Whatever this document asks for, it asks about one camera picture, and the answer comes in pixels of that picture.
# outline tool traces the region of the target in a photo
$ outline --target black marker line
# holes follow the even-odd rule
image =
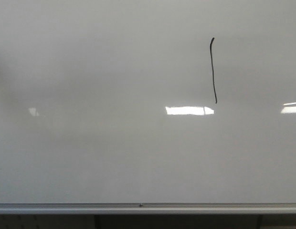
[[[213,87],[214,87],[214,94],[215,94],[215,100],[217,103],[217,95],[216,95],[216,89],[215,89],[215,79],[214,79],[214,65],[213,65],[213,54],[211,52],[211,45],[213,44],[213,41],[215,40],[215,38],[213,37],[211,39],[211,44],[210,44],[210,53],[211,53],[211,70],[212,70],[212,79],[213,79]]]

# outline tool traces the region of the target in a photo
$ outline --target metal frame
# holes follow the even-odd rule
[[[0,214],[296,214],[296,203],[0,203]]]

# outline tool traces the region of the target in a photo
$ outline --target whiteboard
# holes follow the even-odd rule
[[[0,203],[141,202],[296,203],[296,1],[0,0]]]

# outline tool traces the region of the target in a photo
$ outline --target white surface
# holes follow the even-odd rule
[[[296,1],[0,0],[1,203],[296,202],[293,102]]]

